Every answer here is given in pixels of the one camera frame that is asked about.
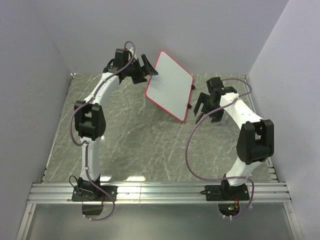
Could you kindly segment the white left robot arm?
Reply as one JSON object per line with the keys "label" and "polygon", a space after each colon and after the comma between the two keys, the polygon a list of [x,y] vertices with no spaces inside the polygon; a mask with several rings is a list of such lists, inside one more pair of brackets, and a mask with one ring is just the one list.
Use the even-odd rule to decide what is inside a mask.
{"label": "white left robot arm", "polygon": [[77,184],[89,201],[96,201],[101,196],[99,146],[107,126],[103,104],[126,77],[130,77],[134,84],[140,84],[148,81],[147,76],[159,74],[145,54],[141,59],[144,65],[140,64],[134,47],[116,49],[96,87],[84,100],[74,104],[71,124],[80,137],[77,145],[82,147],[82,168]]}

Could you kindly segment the pink framed whiteboard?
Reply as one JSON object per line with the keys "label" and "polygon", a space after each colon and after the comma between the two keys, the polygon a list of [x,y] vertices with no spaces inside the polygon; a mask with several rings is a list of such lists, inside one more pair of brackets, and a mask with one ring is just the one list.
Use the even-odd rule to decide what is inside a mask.
{"label": "pink framed whiteboard", "polygon": [[159,52],[154,68],[158,75],[150,77],[146,98],[184,122],[187,111],[192,108],[191,93],[196,89],[193,76],[163,50]]}

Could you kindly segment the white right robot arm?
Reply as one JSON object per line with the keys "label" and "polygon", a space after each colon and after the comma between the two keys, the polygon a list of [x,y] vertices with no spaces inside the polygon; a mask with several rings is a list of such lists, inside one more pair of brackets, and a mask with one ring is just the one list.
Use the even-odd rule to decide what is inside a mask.
{"label": "white right robot arm", "polygon": [[249,198],[246,181],[253,170],[274,154],[274,123],[254,113],[241,99],[242,94],[232,86],[224,86],[220,77],[206,81],[208,93],[200,93],[193,110],[199,122],[208,115],[220,122],[227,113],[240,132],[236,144],[237,159],[224,175],[217,195],[232,200]]}

